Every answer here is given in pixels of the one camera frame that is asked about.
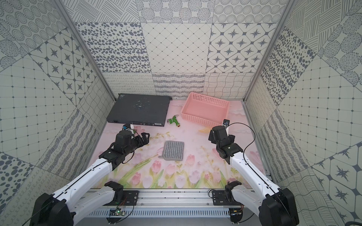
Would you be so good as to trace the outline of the aluminium rail frame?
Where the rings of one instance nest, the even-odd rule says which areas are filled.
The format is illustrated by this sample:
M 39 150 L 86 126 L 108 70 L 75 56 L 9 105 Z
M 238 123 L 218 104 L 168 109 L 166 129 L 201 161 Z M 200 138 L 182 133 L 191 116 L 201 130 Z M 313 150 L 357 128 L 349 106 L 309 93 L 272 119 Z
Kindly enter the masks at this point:
M 155 196 L 150 198 L 156 201 L 159 201 L 159 205 L 168 205 L 174 208 L 186 207 L 186 205 L 196 205 L 200 203 L 201 199 L 208 198 L 208 192 L 203 193 L 201 191 L 182 191 L 176 190 L 175 192 L 165 190 L 157 191 Z

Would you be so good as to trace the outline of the floral pink table mat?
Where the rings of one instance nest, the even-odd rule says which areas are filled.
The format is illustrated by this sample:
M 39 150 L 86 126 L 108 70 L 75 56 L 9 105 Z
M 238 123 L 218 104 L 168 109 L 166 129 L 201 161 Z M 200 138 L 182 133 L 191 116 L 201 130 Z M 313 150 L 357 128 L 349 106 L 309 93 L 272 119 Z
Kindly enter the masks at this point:
M 223 188 L 228 182 L 247 181 L 226 161 L 220 158 L 216 145 L 208 137 L 210 128 L 182 118 L 183 100 L 170 102 L 168 118 L 176 117 L 179 126 L 135 126 L 138 133 L 149 133 L 150 142 L 126 157 L 124 164 L 95 184 L 101 188 L 115 181 L 125 188 Z M 167 161 L 162 158 L 165 143 L 184 143 L 183 158 Z

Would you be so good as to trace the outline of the black flat electronics box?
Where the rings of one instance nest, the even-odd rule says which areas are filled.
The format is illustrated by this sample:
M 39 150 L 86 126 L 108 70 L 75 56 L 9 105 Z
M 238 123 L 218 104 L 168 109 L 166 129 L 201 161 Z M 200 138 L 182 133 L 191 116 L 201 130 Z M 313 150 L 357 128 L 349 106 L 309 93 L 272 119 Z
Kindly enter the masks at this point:
M 171 101 L 170 96 L 120 93 L 107 122 L 164 127 Z

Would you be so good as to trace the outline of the green circuit board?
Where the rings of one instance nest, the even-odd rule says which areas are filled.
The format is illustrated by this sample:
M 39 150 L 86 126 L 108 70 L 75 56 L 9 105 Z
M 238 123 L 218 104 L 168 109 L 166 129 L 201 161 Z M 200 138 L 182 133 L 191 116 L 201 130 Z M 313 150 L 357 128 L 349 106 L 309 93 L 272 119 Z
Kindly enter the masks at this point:
M 122 209 L 110 209 L 109 211 L 109 215 L 115 216 L 115 217 L 124 217 L 125 216 L 125 211 L 123 211 Z

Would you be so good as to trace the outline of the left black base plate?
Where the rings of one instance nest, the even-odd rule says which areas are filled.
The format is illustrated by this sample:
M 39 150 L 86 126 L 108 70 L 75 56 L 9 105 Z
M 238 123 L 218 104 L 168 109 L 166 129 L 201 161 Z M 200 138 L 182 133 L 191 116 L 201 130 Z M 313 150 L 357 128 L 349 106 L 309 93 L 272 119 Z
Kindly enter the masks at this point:
M 112 202 L 105 204 L 105 206 L 136 206 L 139 193 L 138 190 L 125 190 L 123 191 L 121 199 L 113 200 Z

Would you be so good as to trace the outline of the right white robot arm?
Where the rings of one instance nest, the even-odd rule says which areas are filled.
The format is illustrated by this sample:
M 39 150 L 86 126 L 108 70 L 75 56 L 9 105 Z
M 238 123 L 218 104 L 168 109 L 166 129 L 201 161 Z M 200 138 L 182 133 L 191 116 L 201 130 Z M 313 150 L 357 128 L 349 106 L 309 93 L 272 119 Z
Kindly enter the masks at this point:
M 238 202 L 256 214 L 263 226 L 297 226 L 299 217 L 295 196 L 288 188 L 280 188 L 267 178 L 248 158 L 246 151 L 235 143 L 235 136 L 219 125 L 211 129 L 209 141 L 216 145 L 219 156 L 236 169 L 253 188 L 241 182 L 226 185 L 230 204 Z

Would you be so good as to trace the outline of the pink plastic basket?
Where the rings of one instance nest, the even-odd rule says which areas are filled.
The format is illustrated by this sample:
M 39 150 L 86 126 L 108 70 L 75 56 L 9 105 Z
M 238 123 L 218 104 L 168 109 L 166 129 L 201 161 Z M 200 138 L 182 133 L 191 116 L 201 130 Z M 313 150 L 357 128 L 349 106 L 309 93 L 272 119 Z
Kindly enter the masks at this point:
M 181 114 L 184 120 L 215 127 L 227 119 L 229 107 L 230 101 L 191 92 Z

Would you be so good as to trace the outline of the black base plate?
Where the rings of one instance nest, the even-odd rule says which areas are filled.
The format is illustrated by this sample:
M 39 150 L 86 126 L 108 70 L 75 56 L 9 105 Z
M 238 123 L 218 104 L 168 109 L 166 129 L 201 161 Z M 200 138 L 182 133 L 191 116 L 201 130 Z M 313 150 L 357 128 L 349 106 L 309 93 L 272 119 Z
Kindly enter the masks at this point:
M 123 191 L 121 199 L 113 200 L 112 202 L 105 204 L 105 206 L 136 206 L 139 193 L 138 190 L 125 190 Z
M 214 206 L 242 206 L 243 204 L 234 200 L 231 193 L 225 190 L 211 189 L 208 196 L 212 199 Z

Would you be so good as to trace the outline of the grey striped dishcloth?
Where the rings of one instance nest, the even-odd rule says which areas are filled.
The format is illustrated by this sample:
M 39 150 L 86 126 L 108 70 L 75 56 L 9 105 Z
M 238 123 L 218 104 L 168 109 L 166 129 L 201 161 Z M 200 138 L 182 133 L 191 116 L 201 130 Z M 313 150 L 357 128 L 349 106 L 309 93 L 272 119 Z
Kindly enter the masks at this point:
M 166 161 L 182 161 L 184 153 L 184 142 L 166 141 L 162 154 L 158 157 Z

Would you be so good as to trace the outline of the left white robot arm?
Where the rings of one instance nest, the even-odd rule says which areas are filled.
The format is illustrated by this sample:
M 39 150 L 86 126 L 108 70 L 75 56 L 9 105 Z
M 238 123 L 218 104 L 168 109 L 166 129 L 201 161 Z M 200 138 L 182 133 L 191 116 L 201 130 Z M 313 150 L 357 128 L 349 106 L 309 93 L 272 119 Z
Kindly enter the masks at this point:
M 133 129 L 120 131 L 115 142 L 88 169 L 54 193 L 38 197 L 27 223 L 31 226 L 74 226 L 105 204 L 126 203 L 123 185 L 114 181 L 107 182 L 92 195 L 83 195 L 123 164 L 129 154 L 149 142 L 148 133 L 138 134 Z

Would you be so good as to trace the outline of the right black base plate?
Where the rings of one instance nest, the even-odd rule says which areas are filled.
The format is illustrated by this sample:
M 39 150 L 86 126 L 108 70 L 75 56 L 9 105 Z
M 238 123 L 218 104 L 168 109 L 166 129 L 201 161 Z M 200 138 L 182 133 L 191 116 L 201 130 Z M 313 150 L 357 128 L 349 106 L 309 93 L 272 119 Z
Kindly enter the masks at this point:
M 243 204 L 234 200 L 231 193 L 225 190 L 211 189 L 208 196 L 212 199 L 214 206 L 242 206 Z

